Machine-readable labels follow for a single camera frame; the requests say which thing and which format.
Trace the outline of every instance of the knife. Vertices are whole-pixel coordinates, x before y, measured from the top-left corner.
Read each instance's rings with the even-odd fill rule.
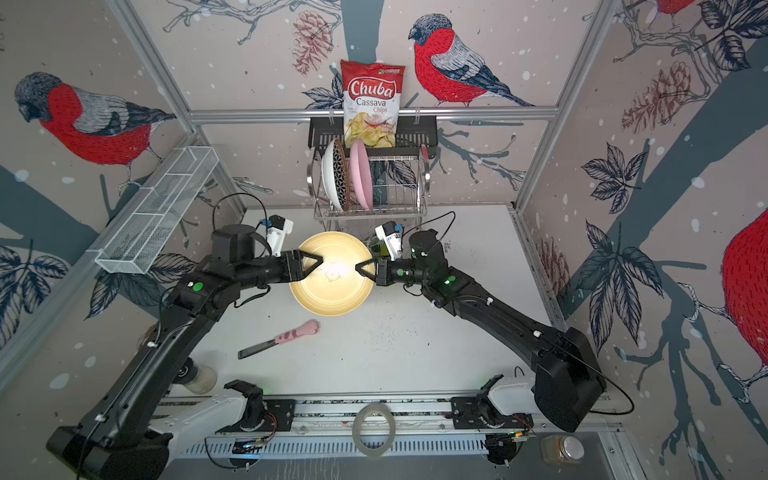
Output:
[[[317,330],[319,328],[320,328],[320,324],[317,322],[317,320],[314,320],[314,319],[310,320],[309,322],[304,323],[302,326],[298,328],[289,330],[283,333],[282,335],[276,336],[272,340],[267,340],[266,342],[257,343],[254,346],[249,346],[246,349],[242,349],[237,353],[237,359],[242,360],[251,355],[256,355],[258,352],[263,352],[264,350],[272,348],[275,345],[288,343],[292,340],[299,338],[300,336],[314,335],[315,333],[317,333]]]

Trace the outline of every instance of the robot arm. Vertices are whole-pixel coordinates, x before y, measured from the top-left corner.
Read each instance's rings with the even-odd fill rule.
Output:
[[[559,428],[573,432],[605,390],[587,337],[575,328],[563,333],[536,322],[449,266],[434,230],[411,235],[410,257],[369,260],[359,263],[356,270],[380,286],[420,284],[424,298],[435,306],[493,335],[536,373],[532,390],[541,413]],[[362,268],[369,263],[376,264],[376,274]]]

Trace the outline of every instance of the glass jar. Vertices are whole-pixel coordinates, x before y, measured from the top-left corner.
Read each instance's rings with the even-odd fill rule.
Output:
[[[550,465],[578,465],[584,457],[584,446],[569,435],[550,435],[541,439],[541,459]]]

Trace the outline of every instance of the chip bag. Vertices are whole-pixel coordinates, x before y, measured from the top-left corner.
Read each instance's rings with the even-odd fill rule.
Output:
[[[341,61],[344,84],[344,144],[356,138],[368,147],[395,146],[405,67]]]

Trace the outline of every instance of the tape roll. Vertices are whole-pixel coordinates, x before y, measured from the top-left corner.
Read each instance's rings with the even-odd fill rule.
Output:
[[[386,420],[389,425],[389,436],[387,437],[386,442],[384,442],[384,445],[381,445],[377,449],[370,449],[362,443],[360,430],[362,429],[362,424],[365,422],[366,418],[374,413],[379,413]],[[360,450],[362,454],[369,457],[380,457],[384,452],[389,450],[389,447],[395,442],[395,417],[392,416],[392,413],[385,404],[370,403],[357,413],[355,422],[352,424],[352,440],[355,442],[357,449]]]

